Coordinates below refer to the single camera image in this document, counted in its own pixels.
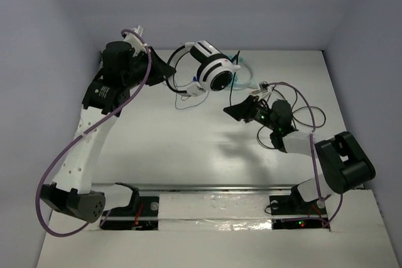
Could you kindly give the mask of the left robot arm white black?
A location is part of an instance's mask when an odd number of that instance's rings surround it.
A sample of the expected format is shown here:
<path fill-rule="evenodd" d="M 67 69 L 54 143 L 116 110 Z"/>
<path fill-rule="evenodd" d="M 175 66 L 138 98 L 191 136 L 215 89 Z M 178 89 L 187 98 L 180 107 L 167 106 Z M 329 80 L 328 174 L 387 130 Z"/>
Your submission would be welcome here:
<path fill-rule="evenodd" d="M 45 203 L 53 211 L 96 222 L 110 210 L 108 194 L 92 189 L 92 177 L 107 135 L 127 106 L 145 86 L 154 86 L 174 74 L 151 46 L 113 41 L 100 56 L 100 67 L 82 100 L 73 141 L 53 160 L 63 164 L 51 183 L 43 175 L 35 196 L 36 213 Z"/>

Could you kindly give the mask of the white black headphones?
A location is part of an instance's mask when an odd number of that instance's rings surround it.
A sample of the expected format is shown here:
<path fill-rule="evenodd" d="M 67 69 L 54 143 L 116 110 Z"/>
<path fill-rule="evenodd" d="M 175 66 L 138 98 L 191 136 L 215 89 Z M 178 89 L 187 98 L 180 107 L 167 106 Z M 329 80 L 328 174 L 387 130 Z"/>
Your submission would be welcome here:
<path fill-rule="evenodd" d="M 174 77 L 166 80 L 167 87 L 174 93 L 185 97 L 198 97 L 206 92 L 219 92 L 231 85 L 235 73 L 241 69 L 238 56 L 229 58 L 206 40 L 187 42 L 177 48 L 169 57 L 168 65 L 177 68 L 180 59 L 190 54 L 199 62 L 196 72 L 197 81 L 187 88 L 176 88 Z"/>

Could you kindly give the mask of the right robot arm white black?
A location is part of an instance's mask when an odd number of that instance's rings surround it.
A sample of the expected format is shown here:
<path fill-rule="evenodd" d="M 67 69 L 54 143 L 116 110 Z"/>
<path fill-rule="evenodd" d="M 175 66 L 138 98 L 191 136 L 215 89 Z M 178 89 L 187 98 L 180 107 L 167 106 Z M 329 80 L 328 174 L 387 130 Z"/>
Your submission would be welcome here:
<path fill-rule="evenodd" d="M 341 195 L 376 177 L 373 164 L 350 132 L 321 139 L 313 132 L 299 131 L 293 127 L 291 105 L 285 100 L 268 106 L 248 96 L 223 111 L 238 122 L 255 121 L 270 129 L 273 149 L 311 157 L 314 177 L 291 189 L 290 206 L 297 213 L 305 213 L 315 200 Z"/>

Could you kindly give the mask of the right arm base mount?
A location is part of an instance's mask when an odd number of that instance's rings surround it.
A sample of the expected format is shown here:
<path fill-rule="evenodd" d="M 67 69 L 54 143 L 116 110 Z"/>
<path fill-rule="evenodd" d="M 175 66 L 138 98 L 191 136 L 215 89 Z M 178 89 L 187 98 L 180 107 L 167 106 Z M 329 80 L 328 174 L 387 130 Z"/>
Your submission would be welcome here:
<path fill-rule="evenodd" d="M 264 212 L 271 216 L 273 230 L 329 228 L 326 207 L 319 208 L 317 200 L 304 201 L 293 186 L 285 195 L 271 195 Z"/>

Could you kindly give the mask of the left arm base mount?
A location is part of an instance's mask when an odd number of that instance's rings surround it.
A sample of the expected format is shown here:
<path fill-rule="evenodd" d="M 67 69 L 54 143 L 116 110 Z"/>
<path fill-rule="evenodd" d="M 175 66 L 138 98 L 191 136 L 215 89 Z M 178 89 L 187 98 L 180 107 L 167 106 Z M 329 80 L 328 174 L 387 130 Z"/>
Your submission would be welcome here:
<path fill-rule="evenodd" d="M 117 188 L 129 190 L 130 199 L 125 206 L 114 206 L 106 210 L 100 219 L 102 230 L 158 230 L 158 195 L 141 195 L 133 185 L 116 183 Z"/>

